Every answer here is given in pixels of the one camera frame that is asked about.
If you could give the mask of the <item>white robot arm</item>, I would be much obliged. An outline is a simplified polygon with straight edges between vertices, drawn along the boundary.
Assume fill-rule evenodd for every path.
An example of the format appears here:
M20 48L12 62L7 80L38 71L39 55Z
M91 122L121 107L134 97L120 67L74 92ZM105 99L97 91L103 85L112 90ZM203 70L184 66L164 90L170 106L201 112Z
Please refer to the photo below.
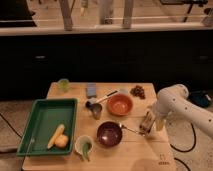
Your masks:
M189 91L183 84L163 88L157 93L151 111L157 119L164 119L169 112L180 114L213 139L213 113L189 102L188 96Z

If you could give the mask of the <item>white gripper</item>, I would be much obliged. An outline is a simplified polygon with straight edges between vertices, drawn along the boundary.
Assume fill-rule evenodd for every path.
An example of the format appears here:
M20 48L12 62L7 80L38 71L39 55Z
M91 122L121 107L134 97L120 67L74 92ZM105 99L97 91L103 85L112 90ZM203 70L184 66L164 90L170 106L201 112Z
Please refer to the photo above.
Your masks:
M155 107L149 109L149 114L151 115L152 123L155 125L157 131L161 131L165 125L165 116L159 112Z

